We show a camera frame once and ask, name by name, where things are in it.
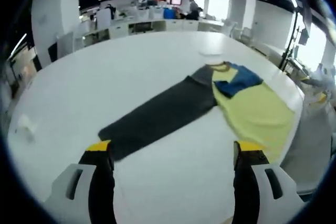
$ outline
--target office chair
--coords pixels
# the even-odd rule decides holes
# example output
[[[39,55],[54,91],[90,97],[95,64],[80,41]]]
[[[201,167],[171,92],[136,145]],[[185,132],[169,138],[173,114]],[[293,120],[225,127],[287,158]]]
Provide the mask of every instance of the office chair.
[[[252,42],[252,30],[244,27],[244,29],[241,31],[240,41],[245,45],[250,46]]]
[[[232,37],[232,32],[235,29],[237,22],[233,22],[229,19],[226,19],[226,20],[222,19],[222,21],[224,22],[224,25],[221,27],[220,30],[216,30],[215,28],[212,28],[212,27],[210,28],[210,30],[216,31],[218,33],[222,33],[228,37]]]

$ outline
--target white wall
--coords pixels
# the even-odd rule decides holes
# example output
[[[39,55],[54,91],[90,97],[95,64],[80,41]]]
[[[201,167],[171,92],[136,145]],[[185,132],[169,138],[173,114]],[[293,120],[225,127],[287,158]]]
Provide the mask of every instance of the white wall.
[[[80,23],[79,0],[61,0],[62,25],[64,34],[73,31]]]
[[[291,21],[291,12],[275,5],[257,1],[253,38],[258,42],[284,49],[290,32]]]
[[[79,20],[78,0],[33,0],[31,28],[42,67],[51,63],[48,48]]]

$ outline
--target clothing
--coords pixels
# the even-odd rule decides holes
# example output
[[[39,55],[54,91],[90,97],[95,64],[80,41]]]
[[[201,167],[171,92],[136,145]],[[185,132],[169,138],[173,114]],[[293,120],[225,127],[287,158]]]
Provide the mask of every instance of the clothing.
[[[103,128],[98,135],[101,140],[111,140],[114,160],[122,160],[195,121],[214,107],[212,73],[208,67],[200,68]]]
[[[190,13],[192,13],[192,12],[199,12],[199,7],[198,7],[198,5],[196,4],[196,2],[191,2],[190,3]]]
[[[114,19],[114,14],[115,11],[117,10],[116,8],[112,7],[112,6],[107,6],[106,8],[110,9],[111,12],[111,19]]]
[[[198,20],[199,19],[199,13],[198,13],[198,11],[192,11],[191,13],[187,14],[185,16],[185,19],[188,19],[188,20]]]
[[[230,67],[238,70],[231,82],[215,81],[216,88],[228,98],[232,98],[241,90],[260,85],[263,82],[262,78],[244,66],[230,63]]]
[[[258,146],[270,163],[279,161],[293,128],[295,114],[264,82],[242,89],[232,98],[217,89],[216,81],[232,82],[238,74],[239,70],[234,67],[226,72],[214,71],[213,92],[217,104],[243,150],[251,147],[246,145],[249,142]]]

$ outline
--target yellow t-shirt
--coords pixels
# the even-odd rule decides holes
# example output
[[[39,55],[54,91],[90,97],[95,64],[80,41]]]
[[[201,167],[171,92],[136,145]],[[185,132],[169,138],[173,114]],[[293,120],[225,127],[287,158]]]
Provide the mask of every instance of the yellow t-shirt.
[[[238,70],[214,71],[213,81],[231,82]],[[231,99],[213,84],[218,106],[248,151],[260,147],[270,163],[279,159],[294,121],[294,112],[264,82],[235,94]]]

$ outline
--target metal pole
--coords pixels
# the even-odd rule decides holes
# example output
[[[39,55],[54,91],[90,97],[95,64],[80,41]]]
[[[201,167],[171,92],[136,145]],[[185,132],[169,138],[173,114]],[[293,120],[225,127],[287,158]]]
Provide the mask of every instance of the metal pole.
[[[294,21],[294,27],[293,27],[293,31],[292,31],[292,34],[290,36],[290,40],[289,40],[289,43],[288,43],[288,46],[286,48],[286,51],[282,54],[282,60],[281,60],[281,63],[279,65],[279,69],[280,70],[283,70],[283,67],[285,66],[285,61],[287,60],[288,58],[288,52],[290,50],[290,46],[294,40],[294,33],[295,33],[295,30],[296,30],[296,24],[298,22],[298,17],[299,17],[299,12],[297,9],[295,9],[295,21]]]

